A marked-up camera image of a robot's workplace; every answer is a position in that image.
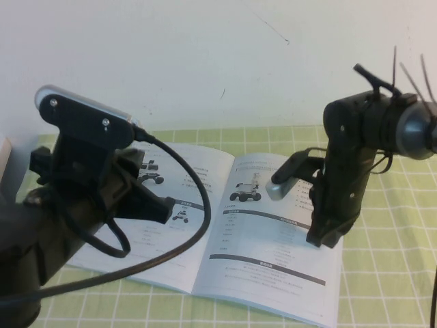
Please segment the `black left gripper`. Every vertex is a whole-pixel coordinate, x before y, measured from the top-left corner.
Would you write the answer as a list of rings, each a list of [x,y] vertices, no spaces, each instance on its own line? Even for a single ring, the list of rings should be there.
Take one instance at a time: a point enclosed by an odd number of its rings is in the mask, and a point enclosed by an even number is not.
[[[115,217],[166,224],[171,216],[171,198],[159,197],[138,182],[143,157],[141,150],[117,151],[104,182],[99,183],[79,162],[53,171],[50,149],[41,146],[33,150],[29,169],[44,186],[40,192],[44,199],[40,235],[94,236],[108,225],[115,235],[123,236]]]

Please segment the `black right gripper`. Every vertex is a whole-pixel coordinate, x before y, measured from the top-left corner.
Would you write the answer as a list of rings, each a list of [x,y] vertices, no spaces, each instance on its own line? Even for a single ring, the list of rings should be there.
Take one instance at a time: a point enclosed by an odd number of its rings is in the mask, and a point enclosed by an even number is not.
[[[324,171],[314,184],[313,214],[306,242],[334,248],[343,236],[343,224],[361,211],[372,166],[371,150],[328,150]]]

